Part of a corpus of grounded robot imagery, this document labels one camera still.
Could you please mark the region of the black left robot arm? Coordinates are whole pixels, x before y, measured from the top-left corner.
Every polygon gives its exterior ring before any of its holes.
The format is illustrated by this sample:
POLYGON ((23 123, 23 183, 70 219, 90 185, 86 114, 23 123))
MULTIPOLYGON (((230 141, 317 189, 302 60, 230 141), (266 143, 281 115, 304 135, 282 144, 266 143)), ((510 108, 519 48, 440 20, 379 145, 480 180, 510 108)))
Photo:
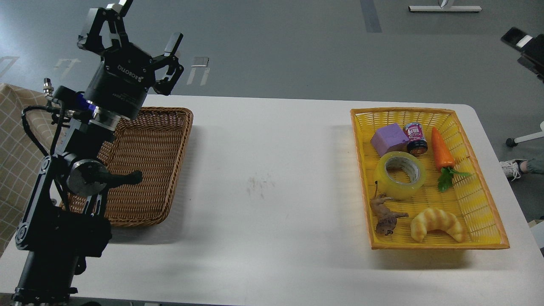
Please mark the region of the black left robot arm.
POLYGON ((183 34, 171 35, 163 54, 153 57, 131 43, 124 17, 131 0, 91 8, 77 46, 101 62, 85 91, 54 90, 43 80, 45 106, 28 106, 22 126, 43 154, 37 180, 15 231, 15 243, 28 256, 15 292, 14 306, 64 306, 74 276, 87 258, 102 255, 111 239, 105 217, 108 192, 142 182, 142 172, 112 174, 98 158, 113 142, 121 119, 134 120, 148 91, 168 96, 184 67, 176 51, 183 34))

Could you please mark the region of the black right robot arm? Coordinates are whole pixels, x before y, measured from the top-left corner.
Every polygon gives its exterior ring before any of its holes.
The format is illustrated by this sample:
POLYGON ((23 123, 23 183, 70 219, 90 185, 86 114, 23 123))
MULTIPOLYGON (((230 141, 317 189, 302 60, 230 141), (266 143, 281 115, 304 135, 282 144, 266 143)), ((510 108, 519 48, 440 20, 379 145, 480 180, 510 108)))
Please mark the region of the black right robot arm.
POLYGON ((501 41, 519 52, 521 55, 517 60, 519 64, 535 74, 540 81, 544 81, 543 34, 533 37, 517 27, 511 27, 501 37, 501 41))

